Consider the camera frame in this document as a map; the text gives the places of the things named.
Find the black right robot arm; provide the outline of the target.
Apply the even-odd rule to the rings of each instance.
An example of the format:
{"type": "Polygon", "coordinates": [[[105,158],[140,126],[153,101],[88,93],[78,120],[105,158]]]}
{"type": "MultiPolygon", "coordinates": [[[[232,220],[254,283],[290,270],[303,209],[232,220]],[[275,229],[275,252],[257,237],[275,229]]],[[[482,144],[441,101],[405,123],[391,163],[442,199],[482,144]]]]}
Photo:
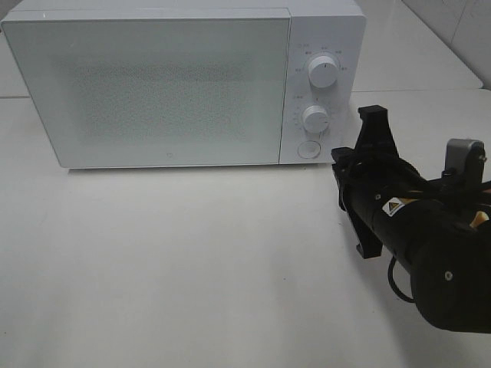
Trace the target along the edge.
{"type": "Polygon", "coordinates": [[[354,147],[332,150],[339,205],[358,237],[362,258],[391,253],[410,277],[422,317],[442,330],[490,331],[490,184],[483,142],[451,139],[441,176],[427,180],[403,160],[387,109],[358,109],[354,147]]]}

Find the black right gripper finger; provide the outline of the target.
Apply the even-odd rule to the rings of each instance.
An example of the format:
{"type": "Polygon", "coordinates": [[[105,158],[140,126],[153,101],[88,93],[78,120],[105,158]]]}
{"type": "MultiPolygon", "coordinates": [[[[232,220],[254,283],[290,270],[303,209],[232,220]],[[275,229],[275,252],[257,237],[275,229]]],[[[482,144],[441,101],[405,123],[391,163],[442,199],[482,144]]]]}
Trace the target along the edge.
{"type": "Polygon", "coordinates": [[[380,105],[359,107],[358,115],[363,124],[387,123],[387,109],[380,105]]]}
{"type": "Polygon", "coordinates": [[[338,147],[331,151],[331,157],[334,161],[334,165],[347,166],[354,155],[354,149],[350,147],[338,147]]]}

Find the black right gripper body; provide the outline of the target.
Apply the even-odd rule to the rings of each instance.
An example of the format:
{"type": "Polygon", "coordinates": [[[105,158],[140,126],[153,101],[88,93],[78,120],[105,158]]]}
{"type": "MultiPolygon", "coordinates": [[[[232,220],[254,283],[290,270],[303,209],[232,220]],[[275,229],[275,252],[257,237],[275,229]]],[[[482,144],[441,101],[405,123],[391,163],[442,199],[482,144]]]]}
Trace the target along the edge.
{"type": "Polygon", "coordinates": [[[358,237],[363,258],[381,255],[383,242],[373,230],[374,216],[384,203],[417,186],[417,171],[398,155],[390,125],[363,124],[347,166],[334,165],[338,204],[358,237]]]}

